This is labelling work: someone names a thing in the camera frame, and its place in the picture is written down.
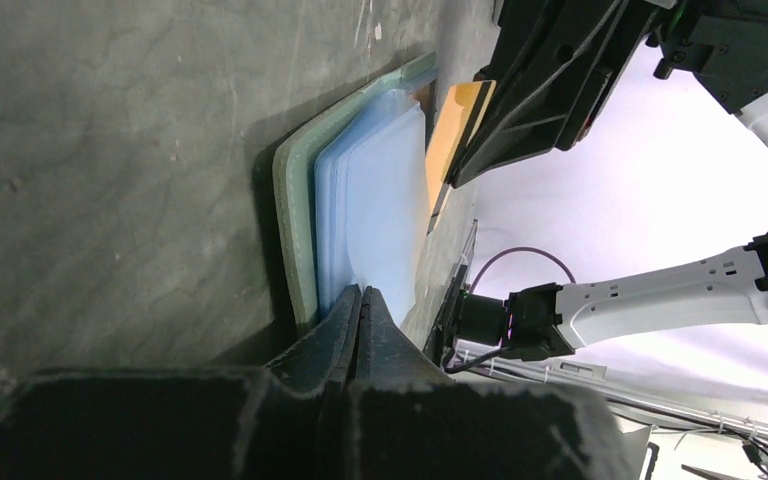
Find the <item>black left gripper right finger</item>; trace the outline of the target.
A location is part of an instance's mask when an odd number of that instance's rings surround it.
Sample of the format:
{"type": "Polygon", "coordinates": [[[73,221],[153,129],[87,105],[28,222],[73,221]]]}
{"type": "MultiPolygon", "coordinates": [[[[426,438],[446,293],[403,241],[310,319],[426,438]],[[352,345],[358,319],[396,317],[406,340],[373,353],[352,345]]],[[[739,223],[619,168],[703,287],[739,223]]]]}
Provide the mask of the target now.
{"type": "Polygon", "coordinates": [[[577,386],[459,383],[367,288],[344,404],[348,479],[633,479],[605,400],[577,386]]]}

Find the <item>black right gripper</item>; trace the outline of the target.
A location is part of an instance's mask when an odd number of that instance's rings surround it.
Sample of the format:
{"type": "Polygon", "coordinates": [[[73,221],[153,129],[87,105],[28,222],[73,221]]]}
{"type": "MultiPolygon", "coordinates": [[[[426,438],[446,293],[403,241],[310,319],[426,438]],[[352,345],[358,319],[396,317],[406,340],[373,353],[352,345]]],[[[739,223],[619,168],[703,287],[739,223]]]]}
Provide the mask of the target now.
{"type": "Polygon", "coordinates": [[[768,1],[679,1],[646,45],[662,53],[656,78],[690,72],[729,114],[768,93],[768,1]]]}

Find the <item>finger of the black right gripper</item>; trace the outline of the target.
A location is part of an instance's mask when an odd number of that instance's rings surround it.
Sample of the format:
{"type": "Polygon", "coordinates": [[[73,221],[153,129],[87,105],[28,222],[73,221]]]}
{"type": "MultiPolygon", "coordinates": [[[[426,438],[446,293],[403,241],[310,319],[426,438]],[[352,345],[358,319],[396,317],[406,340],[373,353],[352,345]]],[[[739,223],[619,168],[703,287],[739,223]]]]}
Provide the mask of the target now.
{"type": "Polygon", "coordinates": [[[496,83],[446,181],[461,187],[580,141],[662,8],[648,1],[507,1],[478,77],[496,83]]]}

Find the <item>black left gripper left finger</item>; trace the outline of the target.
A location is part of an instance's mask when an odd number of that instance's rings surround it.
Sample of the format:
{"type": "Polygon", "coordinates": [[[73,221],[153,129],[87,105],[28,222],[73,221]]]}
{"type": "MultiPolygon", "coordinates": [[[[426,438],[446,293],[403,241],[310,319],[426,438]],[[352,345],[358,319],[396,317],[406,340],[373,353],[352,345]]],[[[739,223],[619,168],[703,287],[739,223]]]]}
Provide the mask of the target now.
{"type": "Polygon", "coordinates": [[[0,419],[0,479],[339,479],[362,292],[261,367],[59,369],[0,419]]]}

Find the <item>orange credit card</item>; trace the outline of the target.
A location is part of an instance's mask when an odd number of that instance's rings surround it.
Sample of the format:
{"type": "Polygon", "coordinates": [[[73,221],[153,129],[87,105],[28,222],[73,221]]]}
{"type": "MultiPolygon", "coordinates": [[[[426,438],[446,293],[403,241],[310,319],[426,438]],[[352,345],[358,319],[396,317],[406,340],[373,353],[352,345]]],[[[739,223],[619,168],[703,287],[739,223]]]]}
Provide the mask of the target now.
{"type": "Polygon", "coordinates": [[[444,98],[425,157],[428,233],[436,227],[446,204],[455,159],[476,135],[495,88],[495,80],[459,83],[451,86],[444,98]]]}

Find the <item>green card holder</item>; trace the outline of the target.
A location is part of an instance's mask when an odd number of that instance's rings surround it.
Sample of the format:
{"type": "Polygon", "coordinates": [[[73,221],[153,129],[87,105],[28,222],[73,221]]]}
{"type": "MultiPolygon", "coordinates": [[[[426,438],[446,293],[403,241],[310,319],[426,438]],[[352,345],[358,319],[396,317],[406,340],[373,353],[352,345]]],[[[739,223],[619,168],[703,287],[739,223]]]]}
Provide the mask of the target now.
{"type": "Polygon", "coordinates": [[[343,288],[374,287],[402,323],[430,219],[426,115],[434,54],[325,109],[276,150],[273,186],[294,323],[310,331],[343,288]]]}

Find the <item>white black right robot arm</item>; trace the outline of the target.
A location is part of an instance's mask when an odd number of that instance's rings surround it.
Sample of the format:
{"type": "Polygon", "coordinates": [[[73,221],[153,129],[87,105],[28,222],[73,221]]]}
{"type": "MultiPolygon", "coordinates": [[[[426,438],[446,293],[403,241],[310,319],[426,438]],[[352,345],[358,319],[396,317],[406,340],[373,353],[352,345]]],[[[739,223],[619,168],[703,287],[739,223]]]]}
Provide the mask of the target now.
{"type": "MultiPolygon", "coordinates": [[[[691,73],[768,147],[768,1],[502,1],[445,182],[569,150],[640,45],[654,74],[691,73]]],[[[722,254],[630,277],[550,283],[506,299],[474,293],[459,266],[425,345],[447,366],[460,341],[488,357],[541,361],[617,337],[714,324],[768,325],[768,232],[722,254]]]]}

